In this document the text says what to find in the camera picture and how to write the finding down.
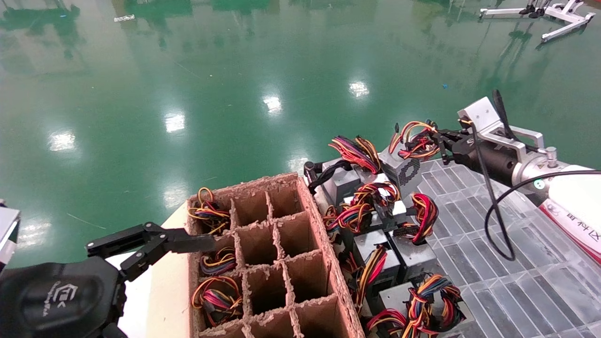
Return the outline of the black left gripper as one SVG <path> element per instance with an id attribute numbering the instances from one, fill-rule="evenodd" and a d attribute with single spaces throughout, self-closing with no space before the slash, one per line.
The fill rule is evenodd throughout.
<path id="1" fill-rule="evenodd" d="M 167 253 L 214 252 L 211 234 L 191 235 L 153 222 L 94 239 L 88 258 L 4 270 L 0 283 L 3 338 L 128 338 L 117 323 L 133 282 Z M 104 259 L 130 252 L 120 271 Z"/>

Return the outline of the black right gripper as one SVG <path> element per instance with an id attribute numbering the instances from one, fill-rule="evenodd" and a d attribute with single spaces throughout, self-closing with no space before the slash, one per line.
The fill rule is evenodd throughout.
<path id="1" fill-rule="evenodd" d="M 513 171 L 517 165 L 517 155 L 506 148 L 486 140 L 474 143 L 471 135 L 464 136 L 460 130 L 433 129 L 431 138 L 436 142 L 444 166 L 453 162 L 483 174 L 480 159 L 485 163 L 490 179 L 511 187 Z"/>

